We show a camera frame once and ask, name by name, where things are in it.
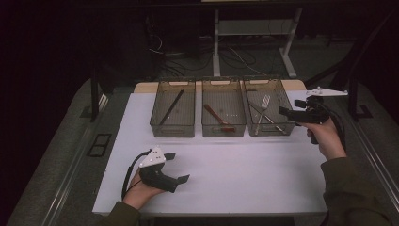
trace utensil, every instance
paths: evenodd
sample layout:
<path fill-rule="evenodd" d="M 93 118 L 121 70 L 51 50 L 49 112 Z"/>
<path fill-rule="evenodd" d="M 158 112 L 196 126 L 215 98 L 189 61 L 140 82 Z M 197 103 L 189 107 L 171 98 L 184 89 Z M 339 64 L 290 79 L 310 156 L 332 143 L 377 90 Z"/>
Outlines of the utensil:
<path fill-rule="evenodd" d="M 262 108 L 263 111 L 261 113 L 261 117 L 259 117 L 258 120 L 258 126 L 256 126 L 256 130 L 255 130 L 255 135 L 257 136 L 259 134 L 259 128 L 261 127 L 261 122 L 262 122 L 262 115 L 264 114 L 264 111 L 267 109 L 267 107 L 269 106 L 269 102 L 270 102 L 270 96 L 265 94 L 262 100 Z"/>
<path fill-rule="evenodd" d="M 172 112 L 173 107 L 177 104 L 177 102 L 179 101 L 179 99 L 182 97 L 184 93 L 184 89 L 180 90 L 179 94 L 177 94 L 177 97 L 174 99 L 172 105 L 169 107 L 167 113 L 165 114 L 164 118 L 161 120 L 161 122 L 159 122 L 159 125 L 163 125 L 165 120 L 169 117 L 170 112 Z"/>
<path fill-rule="evenodd" d="M 270 123 L 274 124 L 274 122 L 273 122 L 266 114 L 264 114 L 263 107 L 261 107 L 261 106 L 259 106 L 259 105 L 256 105 L 255 103 L 253 103 L 253 102 L 251 102 L 251 101 L 248 101 L 248 102 L 249 102 L 249 105 L 250 105 L 250 106 L 252 106 L 256 111 L 258 111 L 258 113 L 261 114 L 261 118 L 264 117 L 265 119 L 267 119 L 268 121 L 270 121 Z M 282 132 L 283 134 L 286 134 L 285 131 L 284 131 L 283 129 L 281 129 L 279 126 L 276 125 L 276 128 L 277 128 L 280 132 Z"/>
<path fill-rule="evenodd" d="M 221 124 L 221 125 L 230 125 L 228 122 L 226 122 L 222 118 L 220 118 L 209 105 L 204 105 L 203 107 L 205 107 L 205 109 L 209 113 L 211 113 L 211 115 L 213 117 L 215 117 L 215 119 L 217 119 L 219 124 Z M 222 130 L 224 132 L 235 132 L 235 128 L 234 127 L 222 127 L 222 128 L 220 128 L 220 130 Z"/>

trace sleeve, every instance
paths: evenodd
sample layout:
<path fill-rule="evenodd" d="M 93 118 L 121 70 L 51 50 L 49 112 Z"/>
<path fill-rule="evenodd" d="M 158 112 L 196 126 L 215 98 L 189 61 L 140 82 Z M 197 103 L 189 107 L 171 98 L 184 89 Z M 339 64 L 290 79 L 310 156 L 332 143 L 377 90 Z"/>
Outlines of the sleeve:
<path fill-rule="evenodd" d="M 349 158 L 329 160 L 322 164 L 322 171 L 326 179 L 324 199 L 329 226 L 391 225 L 373 187 L 359 177 Z"/>
<path fill-rule="evenodd" d="M 134 207 L 117 202 L 107 217 L 104 217 L 97 226 L 135 226 L 140 218 L 140 213 Z"/>

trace wooden handle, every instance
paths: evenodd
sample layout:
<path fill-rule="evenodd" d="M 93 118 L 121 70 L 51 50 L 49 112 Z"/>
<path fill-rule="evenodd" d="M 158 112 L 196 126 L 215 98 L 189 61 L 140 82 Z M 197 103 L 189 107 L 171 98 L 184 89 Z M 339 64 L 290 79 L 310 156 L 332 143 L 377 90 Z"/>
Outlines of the wooden handle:
<path fill-rule="evenodd" d="M 209 113 L 211 113 L 211 115 L 214 116 L 214 117 L 219 121 L 220 124 L 227 124 L 224 120 L 222 120 L 222 119 L 214 112 L 214 110 L 213 110 L 210 106 L 204 105 L 203 107 L 205 107 L 205 109 L 206 109 Z"/>

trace floor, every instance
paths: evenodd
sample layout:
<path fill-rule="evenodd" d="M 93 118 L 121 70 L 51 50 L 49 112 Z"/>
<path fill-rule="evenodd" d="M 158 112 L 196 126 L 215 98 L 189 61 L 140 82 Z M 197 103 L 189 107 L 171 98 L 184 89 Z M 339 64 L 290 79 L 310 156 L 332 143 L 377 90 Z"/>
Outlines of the floor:
<path fill-rule="evenodd" d="M 168 60 L 157 64 L 159 76 L 212 76 L 212 45 L 207 37 L 203 37 L 202 41 L 201 54 L 197 57 L 187 57 L 179 51 L 167 53 Z M 284 39 L 279 37 L 222 39 L 219 43 L 221 74 L 265 73 L 290 79 L 278 52 L 283 43 Z M 341 60 L 350 47 L 350 42 L 327 46 L 324 37 L 295 40 L 290 58 L 297 79 L 306 81 L 327 69 Z M 308 89 L 317 86 L 326 88 L 332 76 Z M 8 225 L 91 225 L 102 218 L 92 214 L 91 208 L 132 91 L 133 87 L 116 87 L 112 94 L 103 96 L 100 115 L 95 122 L 90 122 L 89 81 L 83 84 Z M 347 98 L 329 98 L 327 104 L 343 117 L 348 155 L 354 159 L 360 174 L 375 185 L 378 198 L 391 215 L 392 222 L 399 225 L 399 193 L 396 186 L 399 182 L 399 169 L 396 167 L 399 161 L 399 153 L 396 152 L 399 126 L 362 85 L 359 86 L 359 104 L 370 109 L 372 118 L 353 121 L 346 111 Z M 98 134 L 111 135 L 104 156 L 88 157 L 86 153 Z M 294 216 L 294 223 L 296 226 L 316 226 L 323 218 L 323 215 Z M 156 225 L 168 224 L 159 219 Z M 223 221 L 218 225 L 230 224 Z M 254 221 L 251 225 L 262 225 L 262 221 Z"/>

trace tabletop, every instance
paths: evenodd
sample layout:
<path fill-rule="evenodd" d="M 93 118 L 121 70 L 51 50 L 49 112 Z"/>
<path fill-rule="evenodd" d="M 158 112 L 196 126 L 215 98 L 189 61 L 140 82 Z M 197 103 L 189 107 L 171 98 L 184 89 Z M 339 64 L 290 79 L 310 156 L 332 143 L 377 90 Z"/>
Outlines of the tabletop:
<path fill-rule="evenodd" d="M 299 80 L 284 80 L 283 84 L 291 103 L 306 98 Z M 94 213 L 107 215 L 111 211 L 120 200 L 132 161 L 155 146 L 164 153 L 176 153 L 164 166 L 165 175 L 177 178 L 190 174 L 190 178 L 175 193 L 153 198 L 140 210 L 143 215 L 292 216 L 327 211 L 320 170 L 325 159 L 307 138 L 305 128 L 295 127 L 290 136 L 281 137 L 251 137 L 247 131 L 243 137 L 203 137 L 200 120 L 196 120 L 193 138 L 154 137 L 150 117 L 155 92 L 156 83 L 143 83 L 131 94 Z M 199 91 L 196 98 L 200 105 Z M 199 110 L 196 119 L 200 119 Z"/>

